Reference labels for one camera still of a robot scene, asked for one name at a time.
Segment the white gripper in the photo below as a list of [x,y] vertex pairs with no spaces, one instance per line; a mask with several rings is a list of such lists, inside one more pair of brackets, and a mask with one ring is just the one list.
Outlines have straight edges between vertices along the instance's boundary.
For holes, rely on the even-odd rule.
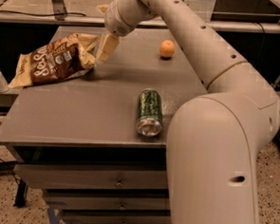
[[120,42],[119,37],[132,32],[139,23],[157,16],[141,0],[114,0],[109,5],[98,5],[97,9],[105,13],[104,26],[113,33],[101,37],[96,49],[98,63],[107,62]]

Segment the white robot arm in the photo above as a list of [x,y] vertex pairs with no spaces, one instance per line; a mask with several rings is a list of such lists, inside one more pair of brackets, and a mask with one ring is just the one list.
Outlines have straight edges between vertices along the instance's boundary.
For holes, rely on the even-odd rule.
[[280,128],[280,97],[182,0],[114,0],[104,25],[123,37],[156,16],[207,90],[168,128],[171,224],[260,224],[255,163]]

